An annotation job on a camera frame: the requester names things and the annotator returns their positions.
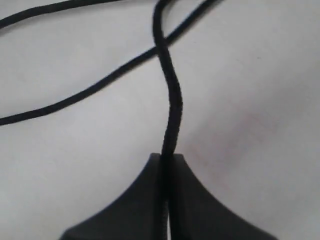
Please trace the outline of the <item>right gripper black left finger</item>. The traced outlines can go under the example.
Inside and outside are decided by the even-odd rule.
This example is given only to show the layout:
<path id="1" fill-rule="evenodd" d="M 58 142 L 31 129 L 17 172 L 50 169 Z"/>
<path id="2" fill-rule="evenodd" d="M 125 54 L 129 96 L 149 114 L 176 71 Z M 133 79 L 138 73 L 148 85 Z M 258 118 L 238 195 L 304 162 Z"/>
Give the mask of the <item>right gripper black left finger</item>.
<path id="1" fill-rule="evenodd" d="M 164 240 L 166 196 L 158 153 L 128 189 L 109 206 L 67 229 L 63 240 Z"/>

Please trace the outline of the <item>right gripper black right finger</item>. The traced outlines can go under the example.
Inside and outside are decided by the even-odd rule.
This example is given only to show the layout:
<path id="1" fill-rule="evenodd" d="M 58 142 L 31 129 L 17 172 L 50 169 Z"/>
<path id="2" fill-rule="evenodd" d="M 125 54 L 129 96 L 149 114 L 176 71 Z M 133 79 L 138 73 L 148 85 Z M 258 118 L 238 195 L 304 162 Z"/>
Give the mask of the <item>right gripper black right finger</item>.
<path id="1" fill-rule="evenodd" d="M 275 236 L 239 217 L 198 180 L 185 158 L 168 162 L 169 222 L 173 240 L 274 240 Z"/>

